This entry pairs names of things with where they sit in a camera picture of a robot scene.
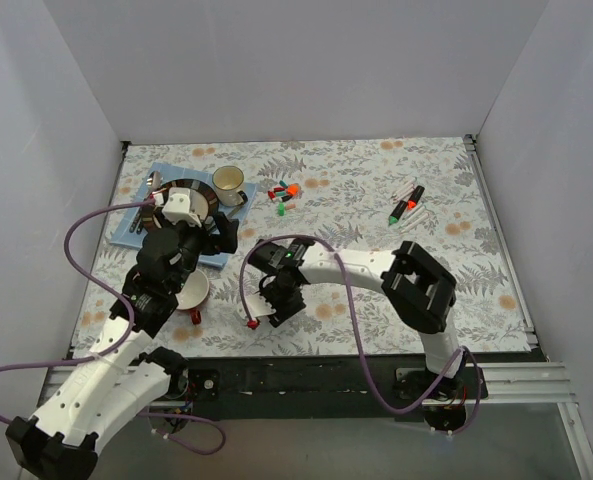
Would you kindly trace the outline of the green capped black highlighter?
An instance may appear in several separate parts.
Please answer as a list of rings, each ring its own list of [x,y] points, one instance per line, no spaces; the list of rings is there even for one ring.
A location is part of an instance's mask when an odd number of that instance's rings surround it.
[[[388,224],[393,225],[396,224],[401,216],[403,215],[404,211],[406,210],[408,202],[406,200],[401,200],[397,203],[391,214],[388,218]]]

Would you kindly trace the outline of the orange capped black highlighter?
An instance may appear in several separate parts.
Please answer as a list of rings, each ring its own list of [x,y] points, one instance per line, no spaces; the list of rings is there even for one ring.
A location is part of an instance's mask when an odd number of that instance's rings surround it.
[[[425,187],[422,185],[418,185],[415,187],[413,192],[411,193],[410,197],[407,200],[407,209],[413,210],[418,205],[423,193],[425,191]]]

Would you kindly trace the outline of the pink capped white pen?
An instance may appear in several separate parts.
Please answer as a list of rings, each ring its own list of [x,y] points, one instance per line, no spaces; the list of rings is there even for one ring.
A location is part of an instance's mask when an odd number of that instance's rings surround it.
[[[417,206],[415,207],[411,213],[403,220],[403,225],[406,226],[407,224],[411,223],[413,220],[416,220],[421,214],[425,212],[426,208],[424,206]]]

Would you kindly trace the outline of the teal capped white pen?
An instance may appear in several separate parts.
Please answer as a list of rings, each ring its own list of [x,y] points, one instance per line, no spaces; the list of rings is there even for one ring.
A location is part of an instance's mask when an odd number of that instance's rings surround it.
[[[414,230],[416,227],[418,227],[419,225],[424,223],[429,218],[430,218],[430,213],[427,211],[424,211],[422,214],[420,214],[419,216],[415,217],[410,222],[408,222],[403,227],[403,232],[409,232],[409,231]]]

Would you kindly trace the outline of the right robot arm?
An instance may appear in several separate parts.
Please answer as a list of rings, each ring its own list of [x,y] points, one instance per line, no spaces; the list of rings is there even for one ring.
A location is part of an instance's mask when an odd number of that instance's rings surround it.
[[[305,286],[350,284],[384,295],[402,323],[419,334],[425,369],[410,374],[408,385],[421,391],[430,387],[435,399],[464,391],[465,354],[451,319],[457,280],[417,243],[364,252],[334,251],[310,236],[288,246],[260,240],[243,265],[264,274],[258,292],[245,299],[249,328],[263,319],[277,328],[305,310]]]

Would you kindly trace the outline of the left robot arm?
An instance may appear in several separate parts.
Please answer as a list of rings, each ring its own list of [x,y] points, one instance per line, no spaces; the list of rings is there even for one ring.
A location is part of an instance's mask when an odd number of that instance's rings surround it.
[[[218,212],[217,233],[180,220],[143,240],[110,317],[90,350],[55,394],[5,436],[17,463],[39,479],[87,479],[101,452],[150,402],[181,398],[189,386],[183,357],[166,348],[146,356],[124,379],[177,309],[177,293],[202,255],[233,253],[238,221]]]

